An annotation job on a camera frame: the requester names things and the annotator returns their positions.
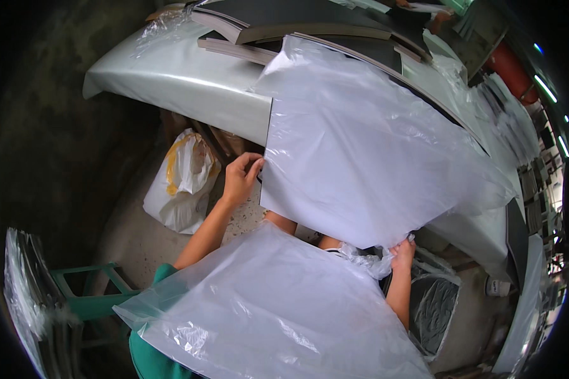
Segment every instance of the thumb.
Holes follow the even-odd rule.
[[[257,174],[259,174],[259,170],[261,170],[265,161],[265,159],[259,158],[257,161],[255,161],[255,163],[253,163],[249,170],[249,173],[247,174],[248,181],[252,182],[255,180],[255,178],[257,178]]]

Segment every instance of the green chair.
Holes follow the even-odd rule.
[[[67,304],[70,307],[72,313],[76,314],[80,321],[90,322],[92,328],[97,332],[98,335],[107,335],[98,320],[115,314],[112,310],[112,307],[114,305],[121,304],[141,292],[139,290],[131,289],[131,287],[129,287],[129,285],[122,279],[122,277],[118,275],[115,270],[116,267],[118,267],[116,263],[109,262],[108,264],[102,266],[87,266],[75,269],[51,270],[50,272],[55,283],[59,287],[59,290],[66,298]],[[74,274],[79,272],[89,272],[89,276],[84,283],[82,296],[76,296],[65,280],[66,274]],[[93,284],[101,272],[104,272],[107,275],[109,280],[116,286],[116,288],[118,288],[121,293],[115,295],[90,295]],[[129,327],[123,323],[116,338],[101,338],[94,341],[85,341],[83,342],[82,347],[101,346],[107,345],[109,343],[123,341],[126,339],[128,333]]]

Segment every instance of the workbench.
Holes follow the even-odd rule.
[[[87,72],[83,97],[89,99],[107,91],[156,105],[181,115],[234,133],[265,146],[272,99],[248,92],[263,66],[237,57],[205,51],[197,46],[198,37],[210,32],[192,21],[138,49],[143,30],[132,34]],[[428,46],[444,42],[426,39]],[[446,47],[439,52],[446,52]],[[485,119],[464,106],[456,106],[455,94],[447,80],[432,67],[402,56],[403,75],[428,91],[461,117],[477,135],[478,142],[506,174],[517,193],[519,177],[510,154],[501,146]],[[523,213],[522,198],[517,199]],[[470,255],[492,277],[508,280],[507,216],[505,207],[478,216],[443,215],[428,228]]]

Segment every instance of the fluorescent light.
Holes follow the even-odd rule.
[[[558,136],[558,141],[561,142],[562,149],[565,150],[565,155],[567,156],[567,158],[569,158],[569,151],[567,150],[567,146],[565,146],[565,143],[562,141],[561,136]]]
[[[535,78],[535,80],[538,81],[539,85],[542,86],[542,88],[548,93],[548,95],[550,95],[552,101],[557,102],[556,97],[554,96],[552,91],[548,87],[546,87],[546,83],[542,82],[542,80],[537,75],[533,75],[533,78]]]

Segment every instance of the yellow tape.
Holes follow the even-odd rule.
[[[173,146],[171,146],[171,148],[168,150],[167,155],[164,157],[164,159],[167,160],[167,182],[168,182],[167,193],[171,196],[174,196],[174,194],[177,193],[177,190],[178,190],[177,186],[175,186],[173,183],[174,159],[177,157],[177,148],[179,148],[181,145],[185,144],[191,137],[194,137],[196,139],[196,143],[194,144],[194,147],[192,150],[193,152],[195,152],[198,148],[198,145],[204,141],[203,141],[203,138],[200,134],[190,133],[190,134],[184,136],[180,141],[175,142],[173,144]],[[213,156],[213,152],[211,151],[211,149],[208,146],[206,147],[206,151],[209,152],[209,157],[211,159],[211,171],[209,172],[209,176],[216,175],[217,174],[217,165],[215,164],[215,157]]]

